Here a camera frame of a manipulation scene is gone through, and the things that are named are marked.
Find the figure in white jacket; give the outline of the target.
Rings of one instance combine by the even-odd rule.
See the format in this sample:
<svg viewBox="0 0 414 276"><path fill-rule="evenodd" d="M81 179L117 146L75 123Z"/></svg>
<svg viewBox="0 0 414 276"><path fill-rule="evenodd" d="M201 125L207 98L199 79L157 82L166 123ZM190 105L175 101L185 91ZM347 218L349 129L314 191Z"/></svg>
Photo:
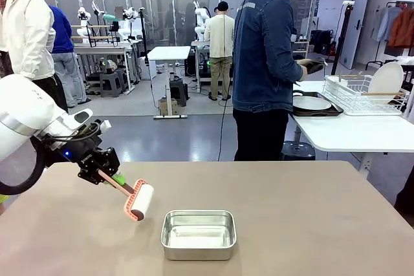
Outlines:
<svg viewBox="0 0 414 276"><path fill-rule="evenodd" d="M35 83L67 112L51 55L56 35L53 22L44 0L0 0L0 51L8 54L15 74Z"/></svg>

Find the black bag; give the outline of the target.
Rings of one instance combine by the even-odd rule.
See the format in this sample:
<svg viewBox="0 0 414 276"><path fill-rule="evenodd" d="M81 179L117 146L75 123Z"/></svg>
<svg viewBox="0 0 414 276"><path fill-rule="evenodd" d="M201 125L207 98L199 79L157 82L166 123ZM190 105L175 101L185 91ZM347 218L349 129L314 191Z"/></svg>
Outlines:
<svg viewBox="0 0 414 276"><path fill-rule="evenodd" d="M309 44L313 46L313 52L327 56L331 49L333 30L313 30L310 34Z"/></svg>

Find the grey door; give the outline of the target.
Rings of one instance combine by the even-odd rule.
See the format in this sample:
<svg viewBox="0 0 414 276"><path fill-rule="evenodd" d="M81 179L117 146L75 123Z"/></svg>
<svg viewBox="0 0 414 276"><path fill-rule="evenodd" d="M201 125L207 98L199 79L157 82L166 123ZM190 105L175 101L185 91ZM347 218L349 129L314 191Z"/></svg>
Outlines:
<svg viewBox="0 0 414 276"><path fill-rule="evenodd" d="M318 4L318 29L332 30L332 40L339 42L340 32L345 18L346 5L344 1L354 1L351 11L343 49L339 63L347 69L352 69L356 60L356 49L363 29L365 10L368 0L320 0Z"/></svg>

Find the grey plastic stool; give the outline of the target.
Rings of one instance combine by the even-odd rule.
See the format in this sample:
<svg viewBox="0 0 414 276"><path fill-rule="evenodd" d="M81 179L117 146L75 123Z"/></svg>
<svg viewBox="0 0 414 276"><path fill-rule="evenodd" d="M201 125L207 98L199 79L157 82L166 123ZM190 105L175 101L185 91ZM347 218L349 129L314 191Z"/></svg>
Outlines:
<svg viewBox="0 0 414 276"><path fill-rule="evenodd" d="M100 73L101 97L117 98L122 93L122 86L117 72L110 74Z"/></svg>

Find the pink handled lint roller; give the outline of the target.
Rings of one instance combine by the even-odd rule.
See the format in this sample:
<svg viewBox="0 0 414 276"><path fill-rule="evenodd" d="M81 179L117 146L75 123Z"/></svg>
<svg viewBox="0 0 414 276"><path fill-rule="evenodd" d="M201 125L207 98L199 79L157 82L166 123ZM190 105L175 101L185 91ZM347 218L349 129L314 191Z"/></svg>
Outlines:
<svg viewBox="0 0 414 276"><path fill-rule="evenodd" d="M98 170L98 174L102 178L111 178L111 176L102 170ZM124 204L124 213L135 222L144 220L153 198L153 186L143 179L138 179L133 186L128 183L117 183L115 188L127 197Z"/></svg>

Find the black clothes rack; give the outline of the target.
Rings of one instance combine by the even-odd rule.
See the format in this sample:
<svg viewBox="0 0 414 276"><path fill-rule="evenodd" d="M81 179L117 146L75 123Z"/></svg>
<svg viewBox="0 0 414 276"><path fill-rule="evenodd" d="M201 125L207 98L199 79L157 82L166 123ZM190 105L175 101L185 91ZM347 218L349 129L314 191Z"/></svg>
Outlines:
<svg viewBox="0 0 414 276"><path fill-rule="evenodd" d="M384 41L381 41L381 42L378 42L376 40L376 35L378 33L378 28L380 26L380 20L382 18L382 11L383 11L384 8L390 7L390 6L399 6L403 11L403 9L405 9L405 8L414 8L414 1L388 1L384 7L378 7L375 10L374 25L371 28L370 38L377 43L376 53L375 53L374 60L368 61L366 63L365 70L367 70L369 67L373 67L373 66L380 67L383 64L389 63L391 61L398 61L398 57L401 58L402 55L403 55L403 52L404 52L403 48L389 47L387 45L388 40L387 41L384 40ZM383 61L378 57L382 44L384 44L384 54L387 56L387 58Z"/></svg>

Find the black round stool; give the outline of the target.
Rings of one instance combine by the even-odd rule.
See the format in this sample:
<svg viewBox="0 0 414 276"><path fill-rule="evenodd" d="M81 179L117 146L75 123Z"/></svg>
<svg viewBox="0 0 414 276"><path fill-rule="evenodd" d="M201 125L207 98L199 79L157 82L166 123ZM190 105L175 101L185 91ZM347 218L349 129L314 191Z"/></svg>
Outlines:
<svg viewBox="0 0 414 276"><path fill-rule="evenodd" d="M282 161L315 160L313 145L305 142L285 141L281 152Z"/></svg>

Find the person in cream sweater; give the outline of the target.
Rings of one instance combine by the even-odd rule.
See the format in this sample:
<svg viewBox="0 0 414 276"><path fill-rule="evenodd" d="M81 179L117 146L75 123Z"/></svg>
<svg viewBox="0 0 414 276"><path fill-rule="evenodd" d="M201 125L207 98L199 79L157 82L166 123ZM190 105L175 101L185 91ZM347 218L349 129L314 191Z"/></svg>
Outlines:
<svg viewBox="0 0 414 276"><path fill-rule="evenodd" d="M235 19L227 15L229 9L226 1L221 1L216 7L215 15L206 23L205 40L210 42L211 62L211 91L208 95L212 101L217 101L219 95L218 83L222 76L221 96L229 100L230 67L232 65Z"/></svg>

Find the person in denim jacket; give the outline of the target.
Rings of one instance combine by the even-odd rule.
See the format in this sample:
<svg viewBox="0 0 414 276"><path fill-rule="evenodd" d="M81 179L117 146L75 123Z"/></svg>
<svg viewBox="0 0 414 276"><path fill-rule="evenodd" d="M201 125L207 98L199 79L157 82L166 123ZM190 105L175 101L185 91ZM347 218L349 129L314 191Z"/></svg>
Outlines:
<svg viewBox="0 0 414 276"><path fill-rule="evenodd" d="M232 93L236 161L280 159L298 82L280 77L283 62L295 60L293 30L290 0L244 0L237 13Z"/></svg>

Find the dark cloth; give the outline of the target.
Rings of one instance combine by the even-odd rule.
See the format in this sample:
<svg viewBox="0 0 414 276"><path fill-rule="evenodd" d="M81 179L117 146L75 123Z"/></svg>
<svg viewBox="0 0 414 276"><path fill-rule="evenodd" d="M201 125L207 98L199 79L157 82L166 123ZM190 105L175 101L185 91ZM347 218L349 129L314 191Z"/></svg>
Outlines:
<svg viewBox="0 0 414 276"><path fill-rule="evenodd" d="M327 62L325 58L317 58L310 60L305 67L307 68L307 74L314 74L324 70L326 66Z"/></svg>

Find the white side table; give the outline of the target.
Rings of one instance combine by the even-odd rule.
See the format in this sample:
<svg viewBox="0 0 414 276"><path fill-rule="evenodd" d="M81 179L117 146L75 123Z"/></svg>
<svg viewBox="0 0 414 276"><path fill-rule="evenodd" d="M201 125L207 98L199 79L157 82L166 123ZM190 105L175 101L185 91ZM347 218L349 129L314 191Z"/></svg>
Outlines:
<svg viewBox="0 0 414 276"><path fill-rule="evenodd" d="M367 178L376 153L414 153L414 124L401 116L293 117L295 140L304 134L318 150L360 153L358 171Z"/></svg>

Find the background metal workbench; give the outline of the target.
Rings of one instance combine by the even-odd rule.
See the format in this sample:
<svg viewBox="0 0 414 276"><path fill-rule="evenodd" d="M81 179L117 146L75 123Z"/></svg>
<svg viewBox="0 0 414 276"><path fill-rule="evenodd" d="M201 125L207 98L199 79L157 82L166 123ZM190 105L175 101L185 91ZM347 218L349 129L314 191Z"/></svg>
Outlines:
<svg viewBox="0 0 414 276"><path fill-rule="evenodd" d="M111 59L117 65L124 68L127 76L125 94L129 94L135 89L135 85L140 81L140 67L138 66L139 49L136 42L133 43L107 43L97 42L75 43L74 52L76 54L80 71L86 84L92 85L89 76L93 76L99 71L99 59Z"/></svg>

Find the white background desk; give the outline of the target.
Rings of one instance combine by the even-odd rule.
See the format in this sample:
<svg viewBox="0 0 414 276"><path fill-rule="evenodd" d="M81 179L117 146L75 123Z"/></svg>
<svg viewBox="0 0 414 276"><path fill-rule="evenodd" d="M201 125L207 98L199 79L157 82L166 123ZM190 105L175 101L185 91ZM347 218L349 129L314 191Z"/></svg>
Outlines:
<svg viewBox="0 0 414 276"><path fill-rule="evenodd" d="M163 120L163 119L186 119L188 116L186 114L172 115L171 113L171 93L169 86L169 61L173 62L173 73L175 73L175 62L184 61L188 58L190 53L190 46L178 46L178 47L155 47L151 52L148 53L148 60L150 61L163 61L164 68L166 69L165 77L165 95L168 103L168 115L154 115L154 120Z"/></svg>

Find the orange jacket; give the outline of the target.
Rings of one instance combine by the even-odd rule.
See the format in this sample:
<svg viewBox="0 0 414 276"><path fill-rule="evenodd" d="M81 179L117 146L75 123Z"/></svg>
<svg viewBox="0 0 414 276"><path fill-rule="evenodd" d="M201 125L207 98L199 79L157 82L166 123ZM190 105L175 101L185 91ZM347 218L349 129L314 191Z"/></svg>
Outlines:
<svg viewBox="0 0 414 276"><path fill-rule="evenodd" d="M414 8L403 9L395 18L387 45L395 48L411 48L414 45Z"/></svg>

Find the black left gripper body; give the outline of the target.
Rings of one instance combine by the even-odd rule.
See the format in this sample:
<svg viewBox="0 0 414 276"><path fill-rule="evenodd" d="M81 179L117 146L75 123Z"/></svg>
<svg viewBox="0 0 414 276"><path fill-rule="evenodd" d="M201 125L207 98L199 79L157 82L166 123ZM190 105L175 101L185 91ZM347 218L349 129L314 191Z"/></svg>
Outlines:
<svg viewBox="0 0 414 276"><path fill-rule="evenodd" d="M118 172L120 161L113 147L101 149L95 142L69 142L66 144L66 159L80 168L78 177L94 185L104 183L99 172L112 177Z"/></svg>

